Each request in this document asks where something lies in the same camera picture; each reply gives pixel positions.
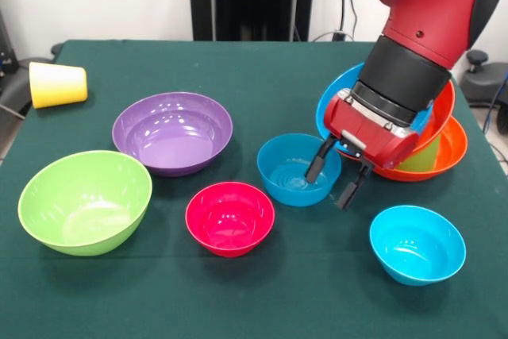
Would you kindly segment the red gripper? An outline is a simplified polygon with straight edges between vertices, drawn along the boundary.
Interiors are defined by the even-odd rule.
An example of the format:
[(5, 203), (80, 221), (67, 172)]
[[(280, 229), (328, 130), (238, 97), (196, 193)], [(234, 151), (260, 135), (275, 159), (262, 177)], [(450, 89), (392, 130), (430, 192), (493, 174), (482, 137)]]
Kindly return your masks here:
[(374, 165), (380, 168), (398, 166), (412, 153), (419, 140), (410, 127), (396, 125), (355, 100), (349, 89), (342, 89), (332, 97), (325, 109), (324, 125), (332, 136), (321, 144), (307, 168), (305, 179), (308, 183), (316, 181), (337, 140), (354, 156), (368, 160), (362, 162), (357, 177), (337, 200), (337, 206), (342, 210), (350, 207)]

